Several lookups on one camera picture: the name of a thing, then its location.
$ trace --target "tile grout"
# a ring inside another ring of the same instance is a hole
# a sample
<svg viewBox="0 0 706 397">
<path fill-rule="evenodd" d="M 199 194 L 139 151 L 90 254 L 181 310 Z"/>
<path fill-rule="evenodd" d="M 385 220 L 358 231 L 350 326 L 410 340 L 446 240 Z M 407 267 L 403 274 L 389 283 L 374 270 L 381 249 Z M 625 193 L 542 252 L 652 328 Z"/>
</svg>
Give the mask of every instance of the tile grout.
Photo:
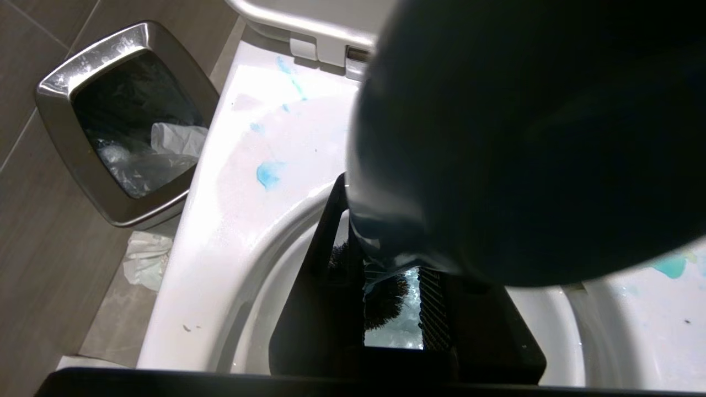
<svg viewBox="0 0 706 397">
<path fill-rule="evenodd" d="M 15 4 L 13 4 L 10 0 L 5 0 L 5 4 L 7 4 L 8 6 L 12 7 L 12 9 L 14 9 L 15 11 L 17 11 L 17 12 L 18 12 L 20 15 L 22 15 L 23 17 L 27 18 L 27 20 L 30 21 L 34 26 L 36 26 L 37 28 L 39 28 L 42 32 L 46 33 L 47 36 L 49 36 L 50 39 L 52 39 L 53 41 L 59 43 L 59 45 L 61 45 L 61 47 L 63 47 L 66 51 L 68 51 L 68 47 L 67 47 L 63 42 L 61 42 L 61 40 L 57 39 L 56 36 L 54 36 L 54 35 L 53 35 L 50 31 L 48 31 L 44 26 L 42 26 L 40 23 L 38 23 L 34 18 L 32 18 L 31 16 L 29 16 L 29 14 L 27 14 L 27 13 L 24 12 L 24 11 L 22 11 L 22 9 L 21 9 L 20 7 L 17 7 L 17 6 L 16 6 Z"/>
<path fill-rule="evenodd" d="M 5 160 L 3 160 L 2 165 L 0 165 L 0 174 L 2 174 L 2 171 L 5 169 L 5 166 L 7 163 L 10 161 L 10 157 L 12 154 L 15 152 L 15 149 L 19 146 L 20 144 L 20 139 L 25 135 L 25 131 L 27 131 L 27 128 L 30 125 L 30 122 L 32 121 L 32 118 L 35 116 L 35 113 L 37 113 L 37 107 L 35 106 L 34 110 L 30 114 L 30 116 L 27 118 L 27 122 L 25 123 L 25 126 L 22 127 L 22 131 L 20 131 L 20 135 L 18 135 L 17 139 L 15 140 L 15 143 L 12 145 L 12 149 L 7 153 L 7 157 L 5 157 Z"/>
<path fill-rule="evenodd" d="M 98 9 L 98 5 L 100 4 L 100 1 L 101 0 L 96 0 L 95 4 L 93 5 L 93 9 L 90 11 L 90 13 L 88 14 L 88 17 L 83 22 L 83 26 L 81 26 L 81 29 L 76 34 L 76 37 L 73 39 L 73 42 L 71 43 L 71 47 L 69 47 L 67 49 L 68 53 L 66 53 L 66 58 L 69 58 L 71 56 L 71 52 L 76 48 L 76 43 L 78 43 L 79 39 L 81 38 L 81 36 L 83 35 L 83 33 L 86 29 L 86 26 L 88 26 L 88 23 L 90 22 L 90 19 L 93 17 L 93 14 Z"/>
</svg>

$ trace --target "toilet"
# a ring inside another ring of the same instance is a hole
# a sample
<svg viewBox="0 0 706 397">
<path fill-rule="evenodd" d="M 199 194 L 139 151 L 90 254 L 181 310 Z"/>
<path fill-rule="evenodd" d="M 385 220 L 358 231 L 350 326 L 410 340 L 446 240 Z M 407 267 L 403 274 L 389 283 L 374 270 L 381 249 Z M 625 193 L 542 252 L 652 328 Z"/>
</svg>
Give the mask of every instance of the toilet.
<svg viewBox="0 0 706 397">
<path fill-rule="evenodd" d="M 346 14 L 346 1 L 229 2 L 249 27 L 193 174 L 139 369 L 270 373 L 270 338 L 345 171 L 365 67 L 349 55 L 373 49 L 395 5 Z M 508 288 L 546 356 L 539 384 L 706 391 L 706 353 L 682 360 L 706 335 L 683 319 L 657 325 L 681 316 L 706 324 L 684 303 L 706 297 L 701 277 L 695 266 L 680 280 L 642 267 L 583 285 Z"/>
</svg>

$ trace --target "black object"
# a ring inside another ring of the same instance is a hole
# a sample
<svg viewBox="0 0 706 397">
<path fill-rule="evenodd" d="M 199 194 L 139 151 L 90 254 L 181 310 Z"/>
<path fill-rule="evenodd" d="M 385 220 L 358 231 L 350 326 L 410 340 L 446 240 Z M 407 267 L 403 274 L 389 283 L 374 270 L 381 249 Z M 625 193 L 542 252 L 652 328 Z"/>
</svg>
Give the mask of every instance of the black object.
<svg viewBox="0 0 706 397">
<path fill-rule="evenodd" d="M 50 374 L 36 397 L 233 397 L 233 396 L 369 396 L 372 391 L 396 396 L 475 397 L 652 397 L 706 396 L 669 391 L 625 391 L 550 388 L 519 385 L 438 384 L 391 379 L 389 383 L 295 377 L 257 377 L 205 372 L 137 371 L 69 368 Z"/>
<path fill-rule="evenodd" d="M 344 175 L 334 184 L 270 340 L 277 375 L 537 384 L 546 360 L 504 287 L 420 270 L 423 350 L 368 348 L 365 269 L 349 233 L 347 255 L 329 266 L 347 209 Z"/>
<path fill-rule="evenodd" d="M 339 267 L 347 266 L 348 242 L 331 250 L 328 264 L 329 276 Z M 365 331 L 385 326 L 402 313 L 405 297 L 409 293 L 409 283 L 404 274 L 396 274 L 372 285 L 365 294 Z"/>
<path fill-rule="evenodd" d="M 401 1 L 352 119 L 348 197 L 363 250 L 533 286 L 706 234 L 706 203 L 684 190 L 706 174 L 695 7 Z"/>
</svg>

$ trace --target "plastic trash bag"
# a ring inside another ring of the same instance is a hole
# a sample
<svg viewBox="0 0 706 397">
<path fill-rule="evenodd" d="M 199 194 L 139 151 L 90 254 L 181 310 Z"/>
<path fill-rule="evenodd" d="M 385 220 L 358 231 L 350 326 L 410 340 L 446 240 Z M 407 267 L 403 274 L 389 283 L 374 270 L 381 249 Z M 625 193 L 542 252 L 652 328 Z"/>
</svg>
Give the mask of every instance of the plastic trash bag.
<svg viewBox="0 0 706 397">
<path fill-rule="evenodd" d="M 120 187 L 135 199 L 170 183 L 198 162 L 197 157 L 172 153 L 130 155 L 125 160 L 107 162 L 105 158 L 108 158 L 108 153 L 104 152 L 108 150 L 111 151 L 110 154 L 116 151 L 114 146 L 108 146 L 100 152 L 104 164 Z"/>
<path fill-rule="evenodd" d="M 207 133 L 202 126 L 154 123 L 150 145 L 130 135 L 87 135 L 113 178 L 139 199 L 196 165 Z"/>
<path fill-rule="evenodd" d="M 123 144 L 131 153 L 133 148 L 125 146 L 124 139 L 149 148 L 155 122 L 207 125 L 186 91 L 152 52 L 116 66 L 79 90 L 73 109 L 89 139 L 90 131 L 97 132 L 97 137 Z"/>
</svg>

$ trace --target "blue stain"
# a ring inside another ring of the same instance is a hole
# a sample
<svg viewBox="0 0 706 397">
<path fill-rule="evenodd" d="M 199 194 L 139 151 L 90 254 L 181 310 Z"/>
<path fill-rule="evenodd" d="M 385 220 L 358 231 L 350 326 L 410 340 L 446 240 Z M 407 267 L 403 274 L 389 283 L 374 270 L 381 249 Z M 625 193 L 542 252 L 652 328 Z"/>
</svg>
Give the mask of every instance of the blue stain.
<svg viewBox="0 0 706 397">
<path fill-rule="evenodd" d="M 280 181 L 280 170 L 285 166 L 283 162 L 265 161 L 258 166 L 256 175 L 258 181 L 265 187 L 265 190 L 270 190 L 275 187 Z"/>
<path fill-rule="evenodd" d="M 684 273 L 686 258 L 681 255 L 670 256 L 652 265 L 652 267 L 671 279 L 677 279 Z"/>
<path fill-rule="evenodd" d="M 304 90 L 301 89 L 301 86 L 297 82 L 297 80 L 294 78 L 294 71 L 287 66 L 285 63 L 284 59 L 282 57 L 277 57 L 277 67 L 280 68 L 280 71 L 283 73 L 286 73 L 289 75 L 289 80 L 292 82 L 292 85 L 294 88 L 297 89 L 297 92 L 299 93 L 299 96 L 301 97 L 301 100 L 306 100 L 306 95 L 304 94 Z"/>
</svg>

